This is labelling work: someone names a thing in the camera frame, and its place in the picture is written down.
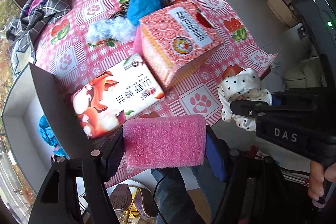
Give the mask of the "person's right hand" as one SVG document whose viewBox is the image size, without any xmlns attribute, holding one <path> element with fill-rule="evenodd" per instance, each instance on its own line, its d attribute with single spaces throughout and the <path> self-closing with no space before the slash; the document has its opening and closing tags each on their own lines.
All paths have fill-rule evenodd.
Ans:
<svg viewBox="0 0 336 224">
<path fill-rule="evenodd" d="M 323 182 L 335 182 L 336 164 L 329 166 L 326 170 L 315 161 L 310 162 L 310 177 L 308 195 L 315 201 L 318 201 L 324 194 Z"/>
</svg>

